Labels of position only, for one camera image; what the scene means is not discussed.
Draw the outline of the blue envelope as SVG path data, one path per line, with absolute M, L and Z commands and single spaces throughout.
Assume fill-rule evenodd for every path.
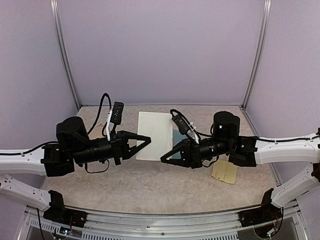
M 178 130 L 173 130 L 173 138 L 172 138 L 172 146 L 174 147 L 177 145 L 179 142 L 182 140 L 187 139 L 187 136 L 180 134 Z M 181 154 L 180 152 L 176 152 L 172 156 L 170 156 L 170 159 L 181 159 Z

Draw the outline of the lined letter paper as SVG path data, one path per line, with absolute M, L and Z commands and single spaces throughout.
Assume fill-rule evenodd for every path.
M 135 159 L 156 161 L 173 148 L 173 121 L 169 113 L 145 112 L 138 114 L 137 134 L 150 137 L 151 143 L 140 150 Z

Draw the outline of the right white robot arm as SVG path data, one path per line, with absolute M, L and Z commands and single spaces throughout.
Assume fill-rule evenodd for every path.
M 263 138 L 241 136 L 238 116 L 219 111 L 213 116 L 210 135 L 195 140 L 188 132 L 192 124 L 177 110 L 170 111 L 179 132 L 187 136 L 164 154 L 162 163 L 185 168 L 201 168 L 204 161 L 227 155 L 228 161 L 238 167 L 257 167 L 270 163 L 306 162 L 299 174 L 284 184 L 264 193 L 256 218 L 266 222 L 276 209 L 320 185 L 320 134 L 312 133 L 295 138 Z

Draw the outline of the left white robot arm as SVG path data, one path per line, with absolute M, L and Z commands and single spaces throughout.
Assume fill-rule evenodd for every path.
M 50 213 L 63 223 L 70 218 L 61 193 L 32 188 L 10 178 L 11 174 L 34 174 L 62 177 L 75 171 L 75 165 L 87 168 L 89 163 L 120 165 L 151 143 L 151 138 L 129 131 L 118 131 L 110 139 L 90 139 L 83 119 L 69 117 L 56 126 L 56 141 L 42 143 L 29 150 L 0 154 L 0 191 L 19 198 L 29 206 Z

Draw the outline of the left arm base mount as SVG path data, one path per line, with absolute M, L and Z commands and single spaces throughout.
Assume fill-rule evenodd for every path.
M 87 216 L 88 213 L 85 211 L 70 208 L 58 209 L 50 207 L 43 213 L 43 217 L 46 220 L 79 228 L 84 227 Z

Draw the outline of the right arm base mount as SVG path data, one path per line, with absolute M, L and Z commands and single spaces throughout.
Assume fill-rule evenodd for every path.
M 249 227 L 280 219 L 282 217 L 282 209 L 277 207 L 257 207 L 240 211 L 238 217 L 242 227 Z

